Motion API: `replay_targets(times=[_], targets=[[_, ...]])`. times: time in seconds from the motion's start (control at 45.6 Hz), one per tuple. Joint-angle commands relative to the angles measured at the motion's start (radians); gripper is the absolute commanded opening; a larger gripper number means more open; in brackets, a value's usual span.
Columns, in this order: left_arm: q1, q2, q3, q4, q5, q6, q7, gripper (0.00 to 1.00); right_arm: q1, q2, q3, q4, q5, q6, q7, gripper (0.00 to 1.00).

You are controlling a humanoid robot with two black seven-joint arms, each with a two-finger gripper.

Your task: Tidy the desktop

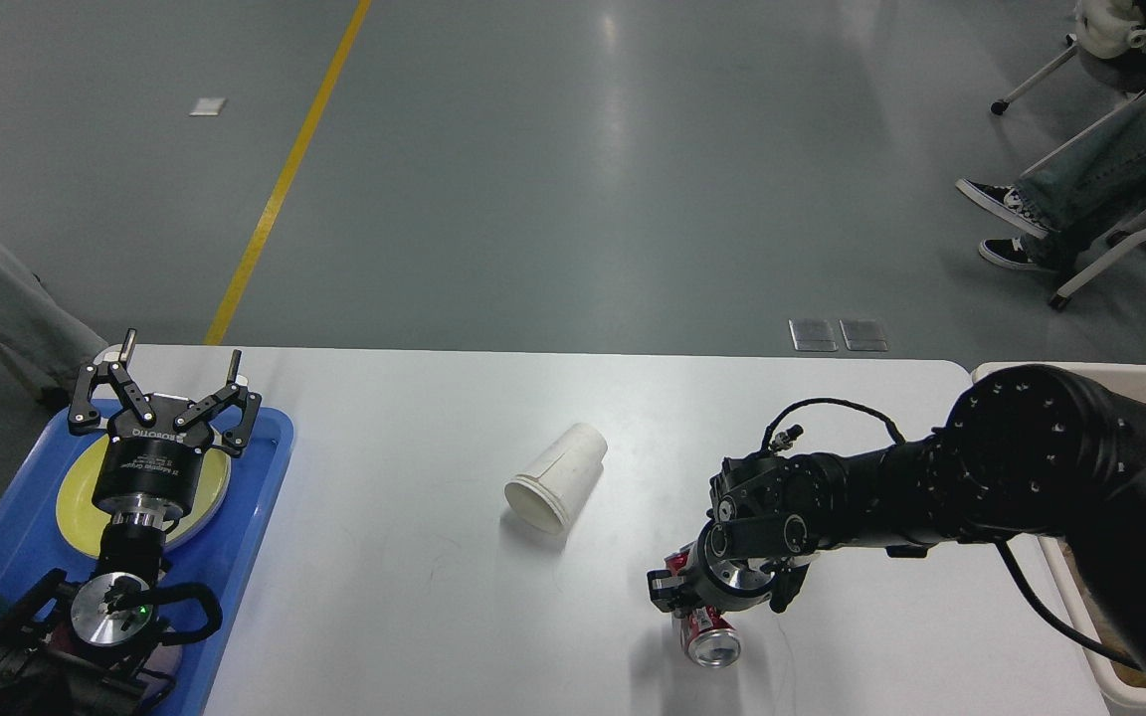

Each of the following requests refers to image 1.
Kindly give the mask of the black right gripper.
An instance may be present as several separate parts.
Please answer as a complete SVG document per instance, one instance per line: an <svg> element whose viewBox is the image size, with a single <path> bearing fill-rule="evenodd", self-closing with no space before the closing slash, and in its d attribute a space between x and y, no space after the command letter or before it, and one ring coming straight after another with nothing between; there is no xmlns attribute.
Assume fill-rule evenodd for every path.
<svg viewBox="0 0 1146 716"><path fill-rule="evenodd" d="M649 599L664 615L685 617L696 606L744 612L767 601L778 582L749 562L709 556L700 540L683 545L682 556L682 574L647 571Z"/></svg>

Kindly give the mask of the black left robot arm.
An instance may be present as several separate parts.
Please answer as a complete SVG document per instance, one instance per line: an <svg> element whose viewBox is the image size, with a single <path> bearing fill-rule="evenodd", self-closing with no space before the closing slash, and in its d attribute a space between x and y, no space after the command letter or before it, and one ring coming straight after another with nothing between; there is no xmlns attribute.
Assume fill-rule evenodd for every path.
<svg viewBox="0 0 1146 716"><path fill-rule="evenodd" d="M163 585L168 530L194 512L205 458L249 447L261 396L233 351L201 399L146 393L129 375L136 332L83 367L70 434L105 438L92 505L107 516L91 575L54 568L0 617L0 715L146 715L176 676L159 650L209 639L223 609L203 582Z"/></svg>

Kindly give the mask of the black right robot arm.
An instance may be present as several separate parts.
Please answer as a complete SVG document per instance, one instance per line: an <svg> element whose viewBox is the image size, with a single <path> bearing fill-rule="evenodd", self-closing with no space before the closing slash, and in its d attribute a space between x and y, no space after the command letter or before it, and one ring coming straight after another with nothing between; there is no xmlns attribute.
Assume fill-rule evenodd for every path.
<svg viewBox="0 0 1146 716"><path fill-rule="evenodd" d="M1059 634L1146 674L1146 403L1060 367L1017 364L965 391L917 443L886 428L879 451L788 454L802 430L778 414L755 453L712 477L694 541L650 571L656 608L686 622L761 603L782 613L827 550L918 559L945 541L992 544ZM1127 648L1051 616L1011 553L1022 534L1063 540Z"/></svg>

